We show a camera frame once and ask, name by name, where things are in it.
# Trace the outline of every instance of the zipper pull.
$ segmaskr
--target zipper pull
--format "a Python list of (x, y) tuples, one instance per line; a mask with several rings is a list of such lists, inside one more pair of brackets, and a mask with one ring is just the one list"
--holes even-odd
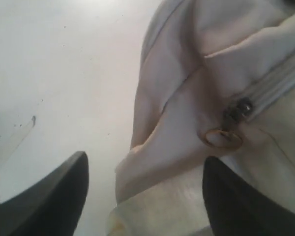
[(223, 112), (221, 129), (226, 132), (234, 130), (239, 123), (252, 114), (253, 108), (253, 104), (248, 97), (230, 104)]

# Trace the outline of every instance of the wrinkled fabric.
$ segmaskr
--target wrinkled fabric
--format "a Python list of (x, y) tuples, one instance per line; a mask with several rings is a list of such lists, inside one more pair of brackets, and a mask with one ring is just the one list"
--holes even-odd
[[(118, 207), (111, 214), (108, 233), (121, 225), (116, 235), (170, 232), (184, 236), (208, 227), (202, 199), (190, 201), (190, 195), (202, 196), (201, 177), (196, 190), (187, 183), (194, 181), (192, 173), (201, 176), (209, 155), (224, 156), (236, 173), (295, 213), (287, 193), (278, 194), (281, 180), (287, 192), (295, 190), (294, 183), (288, 184), (295, 179), (294, 165), (282, 156), (273, 138), (260, 131), (258, 120), (241, 127), (245, 145), (236, 153), (212, 149), (199, 138), (219, 126), (233, 96), (294, 52), (295, 4), (283, 0), (165, 1), (143, 45), (131, 150), (116, 169)], [(252, 158), (257, 151), (261, 152), (259, 160)], [(187, 187), (180, 181), (183, 176), (190, 176), (184, 180)], [(163, 197), (179, 195), (179, 201), (156, 197), (162, 192)], [(190, 223), (188, 211), (170, 217), (165, 213), (175, 211), (171, 206), (183, 205), (183, 209), (199, 211), (194, 217), (197, 223)], [(172, 231), (178, 222), (190, 230)], [(151, 227), (156, 227), (153, 234)]]

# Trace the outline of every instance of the white bag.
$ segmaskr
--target white bag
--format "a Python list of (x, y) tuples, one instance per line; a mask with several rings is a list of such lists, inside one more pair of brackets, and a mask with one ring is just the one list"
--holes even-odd
[[(205, 140), (225, 129), (223, 113), (242, 99), (248, 114), (227, 125), (238, 136), (220, 148)], [(202, 197), (209, 155), (295, 213), (295, 3), (162, 3), (143, 46), (131, 151), (116, 169), (108, 235), (211, 235)]]

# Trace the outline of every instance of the white floor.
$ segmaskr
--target white floor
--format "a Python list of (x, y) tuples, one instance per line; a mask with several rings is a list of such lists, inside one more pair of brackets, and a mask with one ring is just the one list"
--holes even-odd
[(102, 236), (127, 154), (140, 49), (161, 0), (0, 0), (0, 163), (5, 201), (77, 150), (90, 187), (77, 236)]

